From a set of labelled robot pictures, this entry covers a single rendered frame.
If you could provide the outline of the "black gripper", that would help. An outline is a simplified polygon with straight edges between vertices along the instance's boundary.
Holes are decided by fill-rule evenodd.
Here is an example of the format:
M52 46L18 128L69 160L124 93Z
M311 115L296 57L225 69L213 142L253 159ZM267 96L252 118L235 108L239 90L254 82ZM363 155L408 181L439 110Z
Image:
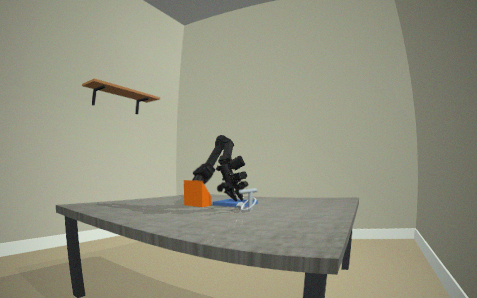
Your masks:
M236 194L239 197L239 199L241 201L243 201L243 194L239 194L238 191L240 189L245 189L247 186L249 186L249 184L246 181L243 181L243 182L239 183L238 180L234 180L234 182L232 182L231 179L230 179L230 173L235 174L233 172L228 172L228 173L224 174L222 180L225 181L225 182L223 182L222 184L217 186L217 190L218 190L218 192L220 192L220 191L223 190L223 188L225 188L224 193L229 195L235 202L238 201L237 197L236 197ZM237 184L237 183L239 183L239 184ZM234 191L234 189L236 189L236 190Z

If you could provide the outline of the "light grey metal ring with square tab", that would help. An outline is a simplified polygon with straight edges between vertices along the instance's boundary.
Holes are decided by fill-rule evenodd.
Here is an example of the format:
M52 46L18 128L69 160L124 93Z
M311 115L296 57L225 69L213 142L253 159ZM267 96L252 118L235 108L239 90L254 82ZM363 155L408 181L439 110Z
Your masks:
M255 200L254 204L253 204L251 207L248 207L247 209L243 209L243 207L245 207L245 204L246 204L247 202L249 202L249 199L248 199L245 203L239 202L236 207L238 207L238 208L241 209L242 211L247 211L247 210L249 210L250 208L252 208L253 206L255 206L255 204L256 204L256 202L257 202L257 199L256 199L256 198L253 198L253 199Z

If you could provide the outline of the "grey t-shaped metal stake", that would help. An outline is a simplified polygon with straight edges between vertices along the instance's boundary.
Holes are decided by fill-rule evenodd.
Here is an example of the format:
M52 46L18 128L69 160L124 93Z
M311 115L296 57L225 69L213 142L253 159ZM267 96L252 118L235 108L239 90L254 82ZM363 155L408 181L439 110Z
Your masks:
M250 188L250 189L240 189L238 192L239 194L249 193L249 207L253 205L253 192L257 192L257 188Z

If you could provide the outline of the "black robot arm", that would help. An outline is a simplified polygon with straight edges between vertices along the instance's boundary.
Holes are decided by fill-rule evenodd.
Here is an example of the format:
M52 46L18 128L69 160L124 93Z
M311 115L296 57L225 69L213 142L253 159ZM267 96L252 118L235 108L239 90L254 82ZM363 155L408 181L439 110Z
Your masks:
M245 162L241 155L234 159L231 158L233 147L234 143L231 139L225 137L224 135L219 135L215 141L215 148L213 149L206 163L200 165L200 167L193 172L195 176L192 180L202 180L204 184L206 184L206 182L209 181L215 172L213 166L220 156L222 150L224 150L223 155L220 156L218 160L220 166L217 165L216 168L217 171L221 171L222 176L228 172L233 172L232 169L236 171L237 169L243 167ZM234 182L234 180L241 182L241 180L246 179L246 177L247 173L245 171L235 174L230 173L230 179L232 182Z

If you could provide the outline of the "blue tray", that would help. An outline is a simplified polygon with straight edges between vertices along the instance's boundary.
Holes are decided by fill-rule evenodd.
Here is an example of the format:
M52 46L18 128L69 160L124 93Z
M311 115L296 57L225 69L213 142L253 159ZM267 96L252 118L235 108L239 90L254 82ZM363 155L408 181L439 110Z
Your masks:
M220 206L225 206L225 207L236 207L239 202L245 203L247 200L241 201L240 199L237 199L238 201L235 202L233 199L225 199L225 200L220 200L213 202L213 205L220 205ZM245 207L249 207L249 202L245 204Z

